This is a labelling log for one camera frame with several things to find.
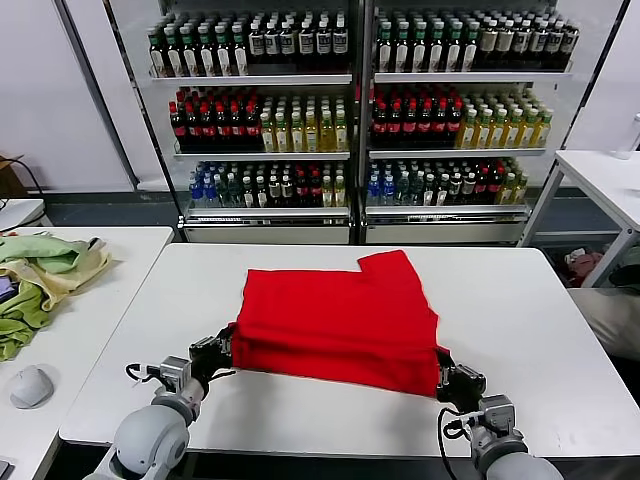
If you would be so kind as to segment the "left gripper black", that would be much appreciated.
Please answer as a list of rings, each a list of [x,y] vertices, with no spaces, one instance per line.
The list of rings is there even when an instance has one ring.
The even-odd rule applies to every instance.
[[[231,344],[236,326],[231,322],[215,337],[205,337],[189,347],[191,377],[201,385],[205,395],[209,393],[209,384],[217,372],[232,368]]]

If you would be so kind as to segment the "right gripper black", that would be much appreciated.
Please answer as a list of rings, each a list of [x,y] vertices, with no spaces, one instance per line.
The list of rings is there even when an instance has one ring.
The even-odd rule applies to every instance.
[[[455,365],[448,349],[437,349],[440,370],[436,399],[456,408],[477,408],[486,390],[486,377],[474,369]]]

